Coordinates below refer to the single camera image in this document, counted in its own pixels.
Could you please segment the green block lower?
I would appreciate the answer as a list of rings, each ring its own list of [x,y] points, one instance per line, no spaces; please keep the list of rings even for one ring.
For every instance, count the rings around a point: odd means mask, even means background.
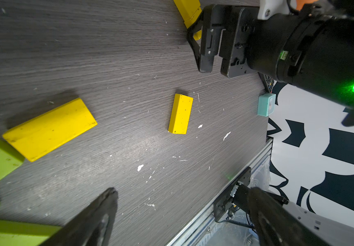
[[[61,227],[0,220],[0,246],[38,246]]]

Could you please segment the yellow block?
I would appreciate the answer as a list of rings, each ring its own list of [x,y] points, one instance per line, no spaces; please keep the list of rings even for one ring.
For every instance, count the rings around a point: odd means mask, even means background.
[[[97,125],[84,102],[76,98],[9,129],[3,138],[35,162]]]
[[[193,98],[175,94],[168,132],[172,134],[186,134],[193,104]]]
[[[185,27],[190,28],[202,13],[199,0],[174,0]]]

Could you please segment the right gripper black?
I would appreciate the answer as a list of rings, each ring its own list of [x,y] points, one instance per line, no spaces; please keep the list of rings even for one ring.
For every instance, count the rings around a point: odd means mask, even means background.
[[[255,31],[260,8],[253,6],[208,5],[187,29],[198,70],[211,73],[215,56],[222,58],[220,73],[228,78],[254,73],[248,66],[249,37]],[[202,30],[201,45],[194,36]]]

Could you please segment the teal square clock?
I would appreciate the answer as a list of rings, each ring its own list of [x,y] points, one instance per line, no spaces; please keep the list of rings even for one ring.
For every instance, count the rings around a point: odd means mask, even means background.
[[[268,117],[274,112],[276,95],[265,93],[259,96],[257,115]]]

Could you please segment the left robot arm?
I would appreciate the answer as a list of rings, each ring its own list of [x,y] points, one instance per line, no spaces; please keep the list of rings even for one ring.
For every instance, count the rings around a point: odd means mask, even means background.
[[[250,228],[261,246],[354,246],[354,228],[305,210],[260,188],[234,189],[233,204],[248,214],[248,222],[224,223]],[[111,237],[118,192],[109,188],[99,195],[44,246],[107,246]]]

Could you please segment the orange plush toy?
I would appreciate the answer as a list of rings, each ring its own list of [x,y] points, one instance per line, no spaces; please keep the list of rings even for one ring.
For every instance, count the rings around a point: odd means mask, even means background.
[[[305,4],[312,4],[317,2],[317,0],[296,0],[297,6],[296,6],[296,10],[302,10],[303,6]]]

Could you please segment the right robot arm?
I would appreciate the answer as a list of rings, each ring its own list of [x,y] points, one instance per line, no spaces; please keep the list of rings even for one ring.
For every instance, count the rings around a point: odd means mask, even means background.
[[[206,6],[187,30],[199,72],[210,73],[216,55],[221,73],[252,72],[344,106],[354,126],[354,1],[291,1],[258,7]]]

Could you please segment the black remote control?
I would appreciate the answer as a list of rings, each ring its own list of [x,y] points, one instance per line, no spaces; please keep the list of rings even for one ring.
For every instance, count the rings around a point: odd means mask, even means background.
[[[271,76],[258,73],[267,93],[272,93],[274,85],[277,83]]]

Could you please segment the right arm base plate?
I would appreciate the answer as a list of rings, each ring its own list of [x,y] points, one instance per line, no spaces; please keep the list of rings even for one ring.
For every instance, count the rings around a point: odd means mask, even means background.
[[[236,211],[242,210],[246,215],[250,214],[248,206],[248,193],[250,188],[251,167],[245,168],[242,173],[235,178],[232,183],[213,202],[213,215],[217,223],[232,223],[254,229],[254,225],[249,222],[242,223],[232,219]]]

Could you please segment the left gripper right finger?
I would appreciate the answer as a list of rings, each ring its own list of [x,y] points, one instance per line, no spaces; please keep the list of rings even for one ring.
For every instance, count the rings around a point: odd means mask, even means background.
[[[327,246],[259,188],[248,192],[250,218],[261,246]]]

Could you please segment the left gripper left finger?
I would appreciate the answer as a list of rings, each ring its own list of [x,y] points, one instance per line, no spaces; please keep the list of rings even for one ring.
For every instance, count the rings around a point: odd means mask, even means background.
[[[117,210],[118,192],[115,188],[108,188],[41,245],[107,246]]]

